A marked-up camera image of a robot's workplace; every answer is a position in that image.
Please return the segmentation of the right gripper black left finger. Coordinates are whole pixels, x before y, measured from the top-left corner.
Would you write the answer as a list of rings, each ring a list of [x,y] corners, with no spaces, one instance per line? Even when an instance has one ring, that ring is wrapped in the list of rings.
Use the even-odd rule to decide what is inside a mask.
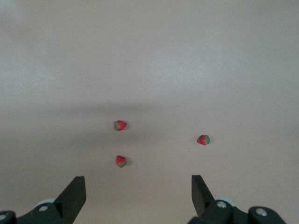
[[[72,224],[86,202],[85,178],[75,177],[53,201],[42,203],[23,216],[12,210],[0,212],[2,224]]]

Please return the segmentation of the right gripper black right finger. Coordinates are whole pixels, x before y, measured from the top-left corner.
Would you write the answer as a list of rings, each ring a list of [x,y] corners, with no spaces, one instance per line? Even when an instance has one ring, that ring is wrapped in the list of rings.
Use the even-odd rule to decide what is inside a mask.
[[[190,224],[286,224],[270,208],[254,206],[245,213],[225,200],[216,200],[200,175],[192,176],[192,202],[197,216]]]

